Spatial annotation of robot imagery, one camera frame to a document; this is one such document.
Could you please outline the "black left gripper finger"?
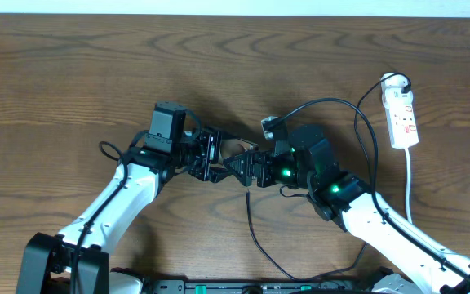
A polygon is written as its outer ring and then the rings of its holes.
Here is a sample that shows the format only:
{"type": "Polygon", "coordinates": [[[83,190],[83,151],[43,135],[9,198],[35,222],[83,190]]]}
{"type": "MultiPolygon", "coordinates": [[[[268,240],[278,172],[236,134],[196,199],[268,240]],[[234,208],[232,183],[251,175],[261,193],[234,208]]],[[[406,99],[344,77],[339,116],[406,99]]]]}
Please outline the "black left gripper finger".
{"type": "Polygon", "coordinates": [[[224,167],[211,167],[210,168],[210,182],[219,183],[225,178],[232,176],[233,173],[224,167]]]}
{"type": "Polygon", "coordinates": [[[259,145],[251,142],[249,140],[243,139],[239,136],[235,136],[234,134],[221,131],[221,142],[220,147],[221,149],[234,149],[237,145],[240,145],[243,149],[258,149],[259,145]]]}

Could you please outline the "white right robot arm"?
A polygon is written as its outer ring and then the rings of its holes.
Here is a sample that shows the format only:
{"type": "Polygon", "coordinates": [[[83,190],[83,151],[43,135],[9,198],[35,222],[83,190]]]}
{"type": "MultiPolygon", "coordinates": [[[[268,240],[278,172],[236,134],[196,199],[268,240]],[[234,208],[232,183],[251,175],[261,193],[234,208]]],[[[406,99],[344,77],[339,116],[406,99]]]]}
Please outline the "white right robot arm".
{"type": "Polygon", "coordinates": [[[470,293],[470,258],[430,238],[371,185],[341,170],[321,127],[298,127],[274,139],[274,149],[247,150],[223,165],[244,186],[306,189],[306,199],[324,221],[374,247],[422,292],[470,293]]]}

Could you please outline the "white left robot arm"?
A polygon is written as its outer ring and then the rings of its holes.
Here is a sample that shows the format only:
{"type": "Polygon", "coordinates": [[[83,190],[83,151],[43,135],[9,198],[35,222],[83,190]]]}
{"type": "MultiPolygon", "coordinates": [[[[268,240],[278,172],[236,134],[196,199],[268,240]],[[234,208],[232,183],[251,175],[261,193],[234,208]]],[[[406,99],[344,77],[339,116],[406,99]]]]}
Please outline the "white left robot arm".
{"type": "Polygon", "coordinates": [[[56,235],[37,233],[20,267],[18,293],[147,293],[149,281],[111,269],[109,258],[137,215],[174,176],[188,173],[217,183],[229,175],[219,163],[257,144],[198,124],[185,131],[192,111],[170,102],[155,105],[151,126],[119,151],[112,180],[93,203],[56,235]]]}

